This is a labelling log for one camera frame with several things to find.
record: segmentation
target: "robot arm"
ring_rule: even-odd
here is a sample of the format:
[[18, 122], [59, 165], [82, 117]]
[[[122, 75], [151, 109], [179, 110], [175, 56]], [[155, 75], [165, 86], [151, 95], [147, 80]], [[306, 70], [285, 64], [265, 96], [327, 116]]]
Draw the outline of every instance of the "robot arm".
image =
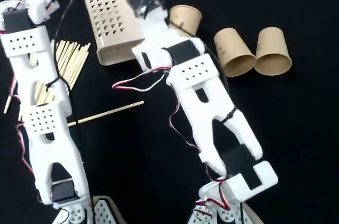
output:
[[[145, 40], [133, 48], [141, 68], [171, 67], [167, 84], [173, 88], [192, 127], [200, 149], [200, 159], [227, 179], [223, 188], [228, 199], [244, 202], [278, 182], [268, 162], [259, 162], [262, 148], [246, 118], [237, 109], [219, 79], [219, 73], [203, 42], [178, 35], [165, 23], [167, 11], [159, 0], [127, 0], [144, 32]], [[204, 91], [202, 102], [197, 91]], [[239, 146], [219, 154], [213, 143], [212, 121], [217, 119], [230, 129]], [[212, 183], [205, 196], [216, 196], [218, 183]]]

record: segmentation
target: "black cloth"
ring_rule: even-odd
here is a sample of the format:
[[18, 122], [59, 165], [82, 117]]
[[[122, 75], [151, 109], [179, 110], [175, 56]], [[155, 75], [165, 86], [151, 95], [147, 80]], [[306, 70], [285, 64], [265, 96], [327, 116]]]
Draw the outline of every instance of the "black cloth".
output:
[[[61, 13], [47, 27], [52, 38]], [[245, 114], [277, 175], [279, 184], [248, 201], [265, 223], [334, 222], [327, 202], [336, 190], [339, 3], [337, 0], [166, 0], [198, 8], [203, 19], [198, 35], [214, 48], [217, 31], [233, 27], [255, 52], [257, 36], [267, 26], [284, 31], [293, 65], [286, 74], [268, 77], [252, 70], [230, 78], [230, 96]], [[137, 62], [103, 67], [83, 0], [65, 18], [60, 38], [92, 43], [89, 58], [74, 88], [79, 118], [144, 100], [134, 109], [81, 124], [84, 161], [93, 194], [113, 198], [127, 223], [185, 223], [198, 189], [208, 182], [197, 152], [168, 126], [176, 98], [162, 82], [147, 93], [112, 90], [111, 84], [141, 72]], [[1, 107], [12, 77], [0, 55]], [[133, 82], [146, 87], [157, 73]], [[14, 129], [18, 104], [0, 115], [0, 195], [2, 222], [51, 223], [57, 214], [37, 202], [31, 174], [21, 162]], [[182, 111], [174, 123], [191, 129]], [[216, 144], [227, 148], [234, 137], [215, 125]], [[77, 142], [77, 134], [71, 128]]]

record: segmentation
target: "black cable tie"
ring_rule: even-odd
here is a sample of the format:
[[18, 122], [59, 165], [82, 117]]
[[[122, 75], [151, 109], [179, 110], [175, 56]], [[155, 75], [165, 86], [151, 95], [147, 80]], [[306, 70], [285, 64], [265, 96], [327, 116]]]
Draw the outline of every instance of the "black cable tie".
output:
[[60, 76], [57, 76], [56, 79], [54, 79], [52, 82], [49, 82], [46, 84], [46, 88], [50, 88], [56, 81], [58, 81], [60, 79]]
[[223, 119], [221, 122], [222, 123], [225, 123], [225, 122], [227, 122], [229, 119], [232, 119], [232, 117], [233, 117], [233, 115], [234, 115], [234, 112], [237, 110], [237, 107], [236, 106], [234, 106], [234, 108], [231, 110], [231, 112], [229, 112], [228, 114], [227, 114], [227, 116], [225, 117], [225, 119]]

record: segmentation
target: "bamboo skewer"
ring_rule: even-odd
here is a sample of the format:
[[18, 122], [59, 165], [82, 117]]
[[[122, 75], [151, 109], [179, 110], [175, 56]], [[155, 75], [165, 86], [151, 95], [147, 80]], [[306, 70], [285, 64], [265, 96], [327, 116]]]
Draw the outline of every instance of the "bamboo skewer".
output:
[[[110, 111], [107, 111], [107, 112], [103, 112], [103, 113], [100, 113], [100, 114], [92, 115], [91, 117], [86, 117], [86, 118], [80, 119], [80, 120], [78, 120], [78, 123], [84, 123], [84, 122], [92, 121], [94, 119], [98, 119], [100, 117], [104, 117], [106, 115], [117, 113], [117, 112], [120, 112], [122, 110], [130, 109], [132, 107], [143, 105], [143, 104], [144, 104], [144, 101], [139, 101], [139, 102], [136, 102], [136, 103], [133, 103], [133, 104], [129, 104], [127, 106], [122, 106], [122, 107], [119, 107], [117, 109], [113, 109], [113, 110], [110, 110]], [[74, 125], [75, 125], [75, 122], [70, 122], [68, 124], [69, 127], [74, 126]]]

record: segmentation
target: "paper cup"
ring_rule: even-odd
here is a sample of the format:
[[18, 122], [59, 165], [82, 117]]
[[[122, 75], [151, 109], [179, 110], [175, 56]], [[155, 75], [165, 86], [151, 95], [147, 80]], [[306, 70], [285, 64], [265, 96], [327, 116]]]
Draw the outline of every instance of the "paper cup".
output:
[[[191, 6], [178, 5], [174, 6], [169, 11], [169, 20], [192, 35], [197, 33], [201, 19], [202, 15], [200, 11]], [[169, 27], [176, 29], [180, 36], [191, 37], [171, 23], [169, 24]]]
[[255, 56], [237, 31], [225, 28], [214, 37], [218, 57], [227, 77], [240, 76], [254, 67]]
[[281, 75], [292, 66], [283, 32], [276, 27], [259, 33], [255, 70], [267, 76]]

